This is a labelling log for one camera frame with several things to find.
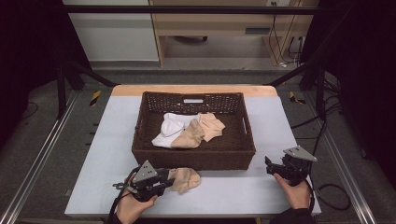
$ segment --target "beige cloth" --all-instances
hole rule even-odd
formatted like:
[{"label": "beige cloth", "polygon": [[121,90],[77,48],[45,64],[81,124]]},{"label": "beige cloth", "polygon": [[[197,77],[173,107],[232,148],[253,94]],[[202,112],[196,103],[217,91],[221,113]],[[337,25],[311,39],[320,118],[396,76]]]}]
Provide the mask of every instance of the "beige cloth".
[{"label": "beige cloth", "polygon": [[199,124],[205,132],[204,140],[206,142],[214,137],[222,136],[222,130],[225,128],[225,125],[212,113],[201,114]]},{"label": "beige cloth", "polygon": [[177,168],[169,171],[168,179],[175,179],[172,191],[184,193],[197,187],[201,183],[201,177],[191,168]]},{"label": "beige cloth", "polygon": [[196,148],[205,135],[197,119],[192,119],[190,125],[171,143],[171,147]]}]

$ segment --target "brown wicker basket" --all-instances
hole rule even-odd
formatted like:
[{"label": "brown wicker basket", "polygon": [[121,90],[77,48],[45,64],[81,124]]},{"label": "brown wicker basket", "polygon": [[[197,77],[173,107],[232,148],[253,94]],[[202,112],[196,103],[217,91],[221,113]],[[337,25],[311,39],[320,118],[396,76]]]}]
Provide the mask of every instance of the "brown wicker basket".
[{"label": "brown wicker basket", "polygon": [[[194,149],[152,145],[151,140],[161,131],[165,113],[193,115],[209,112],[224,123],[222,136],[209,142],[203,140]],[[256,148],[243,93],[179,94],[145,91],[135,126],[132,152],[139,164],[149,160],[155,168],[246,170]]]}]

